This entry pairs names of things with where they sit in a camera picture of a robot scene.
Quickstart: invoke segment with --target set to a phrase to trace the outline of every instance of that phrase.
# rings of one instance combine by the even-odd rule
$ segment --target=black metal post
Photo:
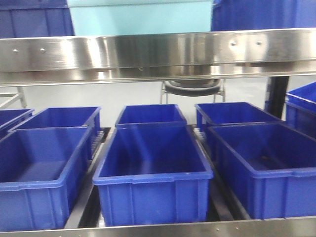
[[[289,76],[270,77],[268,79],[265,111],[281,118]]]

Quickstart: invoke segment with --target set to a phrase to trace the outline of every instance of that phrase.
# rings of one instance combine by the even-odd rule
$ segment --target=storage rack
[[[316,28],[0,39],[2,87],[270,77],[267,109],[277,115],[288,77],[315,74]],[[199,133],[195,134],[202,144]],[[65,229],[7,232],[0,233],[0,237],[316,236],[316,217],[249,220],[219,177],[213,180],[215,188],[211,188],[211,207],[217,221],[95,227],[98,195],[90,179],[106,145],[107,141],[102,142],[96,153]]]

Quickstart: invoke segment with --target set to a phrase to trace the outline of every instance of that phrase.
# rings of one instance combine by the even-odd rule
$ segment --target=metal rail
[[[0,86],[316,74],[316,28],[0,39]]]

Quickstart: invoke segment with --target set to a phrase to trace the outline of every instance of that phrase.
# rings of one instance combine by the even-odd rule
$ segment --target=metal frame
[[[315,75],[315,42],[315,28],[0,39],[0,86]],[[214,193],[229,194],[220,179],[216,183],[219,188]],[[0,237],[316,236],[316,217],[232,220],[238,217],[225,198],[214,198],[214,208],[221,211],[221,220],[230,221],[76,229],[84,226],[82,217],[92,210],[88,203],[95,192],[91,185],[87,187],[87,195],[74,209],[80,218],[73,215],[66,225],[75,229],[8,232]],[[245,218],[242,212],[239,217]]]
[[[316,28],[0,39],[0,86],[316,74]]]
[[[11,93],[11,92],[2,92],[0,93],[1,98],[9,98],[3,103],[0,104],[0,109],[5,109],[8,106],[12,105],[14,102],[20,100],[21,106],[23,108],[26,108],[26,99],[24,95],[24,91],[22,87],[17,87],[17,93]]]

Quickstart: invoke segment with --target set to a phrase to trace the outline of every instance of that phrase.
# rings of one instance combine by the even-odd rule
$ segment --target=black chair
[[[225,102],[225,79],[197,79],[197,80],[178,80],[164,81],[161,86],[160,103],[162,104],[163,95],[165,95],[166,104],[168,104],[168,94],[180,96],[207,96],[214,95],[213,102],[216,100],[216,95],[222,97]]]

